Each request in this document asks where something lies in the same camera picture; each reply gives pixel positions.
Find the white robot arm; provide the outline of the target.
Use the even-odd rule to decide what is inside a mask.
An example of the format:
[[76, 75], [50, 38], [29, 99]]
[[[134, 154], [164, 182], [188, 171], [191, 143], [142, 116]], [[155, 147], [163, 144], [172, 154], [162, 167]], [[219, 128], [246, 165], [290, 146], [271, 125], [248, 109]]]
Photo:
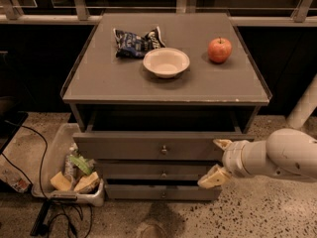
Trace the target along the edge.
[[300, 128], [316, 107], [317, 75], [287, 117], [290, 128], [276, 130], [264, 141], [215, 139], [213, 143], [223, 151], [223, 166], [213, 166], [198, 185], [212, 188], [230, 178], [254, 176], [315, 182], [317, 140]]

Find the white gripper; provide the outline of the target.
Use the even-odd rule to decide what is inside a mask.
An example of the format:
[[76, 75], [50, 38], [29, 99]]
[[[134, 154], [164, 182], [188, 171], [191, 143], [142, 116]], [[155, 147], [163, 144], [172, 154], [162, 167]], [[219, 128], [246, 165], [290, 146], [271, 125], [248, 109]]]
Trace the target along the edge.
[[227, 182], [231, 175], [236, 178], [250, 178], [265, 174], [266, 149], [264, 141], [247, 140], [232, 142], [228, 139], [214, 139], [213, 143], [224, 151], [224, 167], [215, 165], [197, 182], [200, 187], [212, 188]]

